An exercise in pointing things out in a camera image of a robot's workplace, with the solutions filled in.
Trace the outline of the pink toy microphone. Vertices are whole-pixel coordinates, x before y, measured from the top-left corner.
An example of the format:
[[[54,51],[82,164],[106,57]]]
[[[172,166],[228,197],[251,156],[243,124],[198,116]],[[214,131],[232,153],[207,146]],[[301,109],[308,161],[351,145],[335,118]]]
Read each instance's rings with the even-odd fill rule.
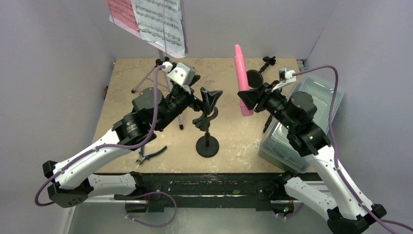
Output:
[[[236,70],[236,77],[239,91],[246,91],[249,89],[248,80],[246,75],[245,63],[244,63],[244,56],[242,53],[242,49],[239,44],[234,46],[234,65]],[[245,103],[240,99],[239,101],[241,114],[244,117],[248,117],[253,115],[252,110],[248,110]]]

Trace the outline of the lilac music stand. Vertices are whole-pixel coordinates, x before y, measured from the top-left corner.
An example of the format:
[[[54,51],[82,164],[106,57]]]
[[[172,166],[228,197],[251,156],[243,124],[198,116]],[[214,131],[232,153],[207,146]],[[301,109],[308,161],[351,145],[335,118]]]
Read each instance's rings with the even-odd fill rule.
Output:
[[[156,47],[158,66],[187,55],[180,0],[107,0],[110,21]]]

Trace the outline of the white sheet music page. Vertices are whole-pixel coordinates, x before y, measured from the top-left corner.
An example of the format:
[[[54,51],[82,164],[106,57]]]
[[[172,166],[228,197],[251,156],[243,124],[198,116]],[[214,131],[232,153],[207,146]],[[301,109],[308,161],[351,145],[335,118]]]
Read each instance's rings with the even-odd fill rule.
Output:
[[[133,0],[131,4],[141,39],[176,58],[186,55],[180,0]]]

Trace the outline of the pink sheet music page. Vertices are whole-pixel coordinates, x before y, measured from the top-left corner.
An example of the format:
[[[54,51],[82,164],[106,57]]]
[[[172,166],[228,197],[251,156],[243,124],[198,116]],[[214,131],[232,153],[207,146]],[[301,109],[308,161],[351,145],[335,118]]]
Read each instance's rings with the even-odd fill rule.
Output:
[[[139,31],[131,0],[107,0],[106,4],[114,19],[119,20],[134,31]]]

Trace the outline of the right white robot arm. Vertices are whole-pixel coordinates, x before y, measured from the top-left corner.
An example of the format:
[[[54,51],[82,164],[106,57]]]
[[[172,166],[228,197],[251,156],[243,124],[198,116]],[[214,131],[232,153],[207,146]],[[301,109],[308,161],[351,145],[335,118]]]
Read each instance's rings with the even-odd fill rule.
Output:
[[[317,111],[310,94],[294,92],[286,98],[272,85],[263,84],[258,89],[239,91],[238,96],[247,109],[267,110],[287,130],[289,144],[316,169],[330,196],[307,185],[297,175],[282,176],[274,184],[274,194],[287,196],[323,217],[334,234],[361,234],[387,212],[380,204],[373,204],[355,185],[342,164],[327,134],[313,121]]]

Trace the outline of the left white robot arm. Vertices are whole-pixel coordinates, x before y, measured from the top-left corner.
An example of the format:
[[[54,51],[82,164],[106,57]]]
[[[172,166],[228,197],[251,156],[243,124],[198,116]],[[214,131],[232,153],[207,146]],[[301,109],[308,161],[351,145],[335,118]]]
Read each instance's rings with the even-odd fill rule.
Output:
[[[223,92],[201,88],[201,96],[195,96],[192,85],[199,78],[195,75],[184,82],[173,79],[172,90],[166,96],[157,86],[142,90],[132,100],[132,111],[96,142],[64,161],[43,163],[47,181],[41,189],[47,190],[49,204],[70,208],[100,195],[142,198],[145,186],[135,180],[133,173],[98,175],[97,171],[155,140],[156,133],[163,131],[187,108],[201,112],[193,122],[198,129],[206,131],[210,121],[217,116],[216,103]]]

